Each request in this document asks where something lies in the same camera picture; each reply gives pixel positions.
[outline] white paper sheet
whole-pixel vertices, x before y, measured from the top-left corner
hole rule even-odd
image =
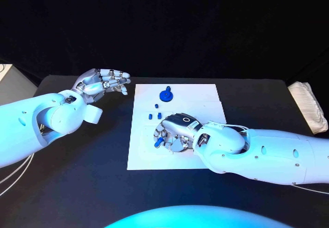
[[[163,102],[160,92],[170,86],[173,100]],[[137,84],[130,134],[127,170],[206,169],[193,150],[172,153],[154,148],[153,132],[166,116],[186,113],[202,124],[209,120],[226,123],[216,86],[214,84]]]

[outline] white robotic arm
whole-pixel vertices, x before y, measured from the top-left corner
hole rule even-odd
[[[128,78],[123,71],[91,69],[79,76],[71,90],[0,106],[0,167],[72,133],[84,120],[97,124],[102,110],[89,104],[105,92],[118,91],[125,95]]]
[[[154,147],[173,152],[193,149],[216,173],[232,172],[276,184],[329,183],[329,140],[242,126],[238,132],[186,114],[170,115],[154,131]]]

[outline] white cloth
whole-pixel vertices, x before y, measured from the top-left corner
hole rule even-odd
[[[296,82],[289,87],[313,134],[328,130],[328,120],[307,82]]]

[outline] black tabletop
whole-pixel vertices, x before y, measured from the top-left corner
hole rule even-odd
[[[48,76],[36,95],[71,89],[75,79]],[[228,124],[312,135],[283,81],[131,78],[128,95],[108,93],[95,103],[104,110],[98,124],[84,122],[35,154],[26,174],[0,198],[0,226],[97,228],[159,207],[214,205],[294,227],[328,227],[323,194],[206,169],[127,171],[136,84],[216,84]],[[16,167],[1,168],[1,175]]]

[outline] black curtain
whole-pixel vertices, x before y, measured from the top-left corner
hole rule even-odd
[[[131,76],[299,80],[328,48],[328,8],[300,1],[1,1],[0,62],[37,84]]]

